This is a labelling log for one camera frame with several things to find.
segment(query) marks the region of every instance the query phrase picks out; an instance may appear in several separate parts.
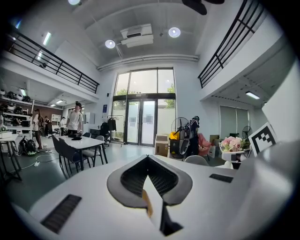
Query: pink chair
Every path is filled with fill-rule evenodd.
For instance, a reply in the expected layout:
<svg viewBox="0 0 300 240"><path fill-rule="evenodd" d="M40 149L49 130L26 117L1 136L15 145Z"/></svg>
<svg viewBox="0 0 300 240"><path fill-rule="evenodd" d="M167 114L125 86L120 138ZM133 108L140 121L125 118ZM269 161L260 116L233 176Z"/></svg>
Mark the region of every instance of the pink chair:
<svg viewBox="0 0 300 240"><path fill-rule="evenodd" d="M198 145L199 145L199 153L198 155L199 156L207 156L208 158L208 151L210 150L210 146L211 146L211 143L206 141L205 137L203 136L202 133L198 133Z"/></svg>

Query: ceiling fan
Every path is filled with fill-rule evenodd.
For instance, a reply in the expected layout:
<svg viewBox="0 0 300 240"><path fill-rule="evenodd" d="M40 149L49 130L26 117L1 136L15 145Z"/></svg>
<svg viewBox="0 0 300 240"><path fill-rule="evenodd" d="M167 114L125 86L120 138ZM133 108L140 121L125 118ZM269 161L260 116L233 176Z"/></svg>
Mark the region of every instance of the ceiling fan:
<svg viewBox="0 0 300 240"><path fill-rule="evenodd" d="M225 0L205 0L211 4L223 4ZM189 8L195 10L201 15L206 15L207 10L201 0L182 0L182 3Z"/></svg>

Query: round ceiling light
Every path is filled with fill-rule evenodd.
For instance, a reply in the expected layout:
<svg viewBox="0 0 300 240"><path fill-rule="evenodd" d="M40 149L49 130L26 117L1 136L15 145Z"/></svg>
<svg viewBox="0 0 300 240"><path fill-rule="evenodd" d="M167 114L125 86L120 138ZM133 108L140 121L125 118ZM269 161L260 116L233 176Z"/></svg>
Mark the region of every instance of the round ceiling light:
<svg viewBox="0 0 300 240"><path fill-rule="evenodd" d="M68 0L68 2L71 5L76 5L76 4L80 3L80 0Z"/></svg>
<svg viewBox="0 0 300 240"><path fill-rule="evenodd" d="M169 35L171 37L173 37L173 38L179 37L180 36L180 30L179 30L179 28L175 28L175 27L170 28Z"/></svg>
<svg viewBox="0 0 300 240"><path fill-rule="evenodd" d="M116 44L113 40L107 40L105 42L105 46L108 47L108 48L114 48L116 46Z"/></svg>

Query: white ceiling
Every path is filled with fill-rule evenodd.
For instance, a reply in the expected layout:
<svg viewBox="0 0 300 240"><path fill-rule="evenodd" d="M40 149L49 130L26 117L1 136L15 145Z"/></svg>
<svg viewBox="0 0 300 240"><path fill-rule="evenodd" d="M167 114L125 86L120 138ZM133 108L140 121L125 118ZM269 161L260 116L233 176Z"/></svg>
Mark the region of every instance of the white ceiling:
<svg viewBox="0 0 300 240"><path fill-rule="evenodd" d="M30 91L27 89L27 81L30 82ZM56 104L58 100L64 100L57 106L64 106L75 101L83 101L82 98L75 95L65 93L53 88L51 86L45 85L41 82L29 79L17 73L8 71L0 67L0 83L1 88L6 92L13 91L15 94L21 94L20 89L26 89L28 96L40 103L47 103L48 105Z"/></svg>
<svg viewBox="0 0 300 240"><path fill-rule="evenodd" d="M210 4L204 4L209 14ZM81 6L51 0L33 8L19 30L40 44L50 32L48 50L54 53L66 40L101 66L120 59L115 48L105 47L106 40L118 43L122 40L120 30L147 23L152 25L154 44L133 48L121 45L123 58L156 53L194 55L206 20L207 15L196 13L181 0L83 0ZM181 30L178 38L168 35L171 27Z"/></svg>
<svg viewBox="0 0 300 240"><path fill-rule="evenodd" d="M255 68L211 98L226 98L262 107L284 81L295 59L293 49L286 39L282 39L280 44L273 46L266 54L267 59L262 56L254 63ZM260 99L249 97L247 91L258 95Z"/></svg>

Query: clothing rack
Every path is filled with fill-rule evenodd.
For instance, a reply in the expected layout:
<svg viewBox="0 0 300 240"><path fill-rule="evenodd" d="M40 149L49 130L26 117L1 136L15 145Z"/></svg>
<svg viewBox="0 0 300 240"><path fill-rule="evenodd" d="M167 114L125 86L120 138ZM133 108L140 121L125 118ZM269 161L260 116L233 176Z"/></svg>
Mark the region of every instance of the clothing rack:
<svg viewBox="0 0 300 240"><path fill-rule="evenodd" d="M114 140L112 140L112 131L110 130L110 137L109 137L109 142L110 143L117 143L117 144L120 144L121 145L121 147L122 147L122 145L124 144L126 144L126 142L124 142L124 134L125 134L125 117L123 116L123 115L108 115L107 116L107 120L108 119L110 119L110 118L114 118L115 120L120 120L120 119L122 119L122 118L120 118L119 119L119 117L122 117L123 118L123 142L118 142L118 141L114 141Z"/></svg>

